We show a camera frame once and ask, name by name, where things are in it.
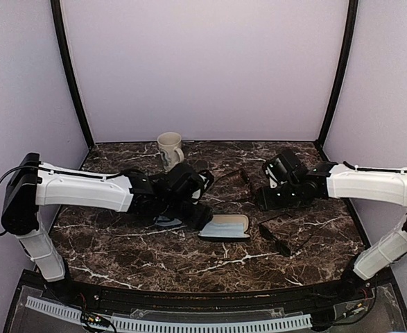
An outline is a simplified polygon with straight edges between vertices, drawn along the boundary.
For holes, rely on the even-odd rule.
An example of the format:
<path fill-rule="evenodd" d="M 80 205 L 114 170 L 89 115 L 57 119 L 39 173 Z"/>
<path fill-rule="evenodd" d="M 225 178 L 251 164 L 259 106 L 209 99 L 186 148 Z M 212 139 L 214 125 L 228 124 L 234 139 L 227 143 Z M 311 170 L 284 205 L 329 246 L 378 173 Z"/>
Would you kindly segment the light blue cleaning cloth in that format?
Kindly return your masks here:
<path fill-rule="evenodd" d="M 158 216 L 154 219 L 154 225 L 162 228 L 172 228 L 183 225 L 183 222 L 179 219 L 173 219 L 167 216 Z"/>
<path fill-rule="evenodd" d="M 243 225 L 240 223 L 208 223 L 200 232 L 200 237 L 206 238 L 246 238 Z"/>

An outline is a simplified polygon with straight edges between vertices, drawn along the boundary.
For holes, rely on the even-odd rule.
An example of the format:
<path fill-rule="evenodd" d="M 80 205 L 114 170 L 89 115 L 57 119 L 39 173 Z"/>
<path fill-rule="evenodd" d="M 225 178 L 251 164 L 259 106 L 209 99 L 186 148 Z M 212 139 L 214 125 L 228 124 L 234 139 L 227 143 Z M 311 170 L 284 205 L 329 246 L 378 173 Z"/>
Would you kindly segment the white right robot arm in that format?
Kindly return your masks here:
<path fill-rule="evenodd" d="M 263 211 L 310 204 L 315 199 L 354 198 L 392 203 L 407 209 L 407 167 L 382 169 L 347 162 L 321 162 L 312 169 L 286 149 L 263 163 L 269 184 L 257 190 Z M 407 254 L 407 213 L 389 233 L 351 261 L 335 287 L 342 301 L 351 300 L 362 282 Z"/>

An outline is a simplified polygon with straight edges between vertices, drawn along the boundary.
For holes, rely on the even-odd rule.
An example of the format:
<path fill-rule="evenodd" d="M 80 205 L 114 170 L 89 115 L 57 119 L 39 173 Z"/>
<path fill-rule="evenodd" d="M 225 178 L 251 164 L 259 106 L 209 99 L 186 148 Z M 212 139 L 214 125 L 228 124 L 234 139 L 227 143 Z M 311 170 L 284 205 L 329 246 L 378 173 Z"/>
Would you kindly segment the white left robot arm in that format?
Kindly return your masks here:
<path fill-rule="evenodd" d="M 200 199 L 214 183 L 208 170 L 179 163 L 166 173 L 147 176 L 136 169 L 115 174 L 76 171 L 43 163 L 28 153 L 19 166 L 5 172 L 6 192 L 1 213 L 3 231 L 20 241 L 51 289 L 64 302 L 74 302 L 79 288 L 40 221 L 47 205 L 95 207 L 129 215 L 177 219 L 201 230 L 212 209 Z"/>

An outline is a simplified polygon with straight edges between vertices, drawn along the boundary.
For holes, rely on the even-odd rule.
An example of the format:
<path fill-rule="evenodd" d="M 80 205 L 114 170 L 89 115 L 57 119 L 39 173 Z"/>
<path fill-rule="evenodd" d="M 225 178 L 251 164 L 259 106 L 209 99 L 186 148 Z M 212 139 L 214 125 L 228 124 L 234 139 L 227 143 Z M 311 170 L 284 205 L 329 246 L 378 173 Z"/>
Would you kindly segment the brown tortoiseshell sunglasses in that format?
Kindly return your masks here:
<path fill-rule="evenodd" d="M 217 205 L 246 203 L 254 199 L 253 184 L 244 168 L 219 177 L 214 181 L 211 190 Z"/>

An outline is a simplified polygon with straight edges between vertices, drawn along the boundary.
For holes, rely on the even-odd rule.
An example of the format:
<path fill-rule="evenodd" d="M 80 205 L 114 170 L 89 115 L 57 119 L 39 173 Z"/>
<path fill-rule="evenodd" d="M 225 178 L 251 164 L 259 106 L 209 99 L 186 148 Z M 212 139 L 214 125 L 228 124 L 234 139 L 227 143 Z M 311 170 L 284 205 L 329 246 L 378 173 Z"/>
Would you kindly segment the black hard glasses case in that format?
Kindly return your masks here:
<path fill-rule="evenodd" d="M 220 241 L 246 241 L 249 218 L 244 214 L 215 214 L 210 222 L 199 231 L 202 239 Z"/>

